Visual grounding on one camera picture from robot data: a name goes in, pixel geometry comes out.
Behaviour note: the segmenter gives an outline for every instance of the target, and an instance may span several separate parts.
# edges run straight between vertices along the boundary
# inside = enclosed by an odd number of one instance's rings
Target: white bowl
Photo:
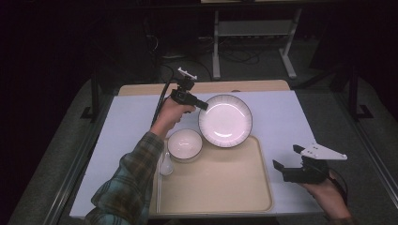
[[[199,112],[199,128],[203,136],[219,147],[233,147],[252,131],[252,113],[240,98],[218,95],[207,101],[206,111]]]
[[[192,162],[202,149],[201,136],[192,129],[181,129],[170,136],[167,148],[173,159],[179,162]]]

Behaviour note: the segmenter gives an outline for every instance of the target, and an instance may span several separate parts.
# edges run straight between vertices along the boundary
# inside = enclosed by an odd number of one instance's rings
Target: tray
[[[174,171],[154,180],[151,208],[156,214],[262,213],[273,200],[260,144],[254,136],[231,148],[203,139],[194,162],[173,160]]]

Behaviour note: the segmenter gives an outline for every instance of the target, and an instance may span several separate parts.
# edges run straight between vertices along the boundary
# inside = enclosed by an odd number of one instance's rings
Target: white table surface
[[[221,93],[195,95],[206,101],[219,94]],[[253,115],[251,135],[256,137],[261,144],[274,201],[272,209],[263,216],[321,212],[320,207],[304,188],[284,182],[282,174],[275,170],[272,164],[272,160],[275,159],[285,167],[301,167],[301,157],[293,151],[293,144],[306,147],[315,143],[314,135],[295,92],[225,94],[242,99]],[[149,130],[158,100],[158,95],[115,97],[70,211],[71,217],[84,218],[94,208],[90,201],[91,197],[104,182],[112,177],[120,158],[132,151],[135,144]],[[176,124],[168,135],[182,128],[191,128],[200,132],[198,113],[199,109],[196,112],[184,114],[181,122]]]

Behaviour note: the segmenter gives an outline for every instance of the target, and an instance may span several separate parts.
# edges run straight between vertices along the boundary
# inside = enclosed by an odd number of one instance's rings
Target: white spoon
[[[170,175],[173,172],[173,163],[170,159],[170,153],[166,152],[163,163],[161,164],[161,174],[162,175]]]

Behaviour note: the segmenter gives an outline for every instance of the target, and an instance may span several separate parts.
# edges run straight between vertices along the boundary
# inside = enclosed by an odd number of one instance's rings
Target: sleeve
[[[120,159],[114,176],[91,199],[96,208],[85,217],[86,224],[147,222],[145,196],[148,207],[147,197],[152,194],[153,177],[163,147],[161,138],[147,132],[134,150]]]
[[[327,223],[327,225],[360,225],[360,223],[353,217],[334,219]]]

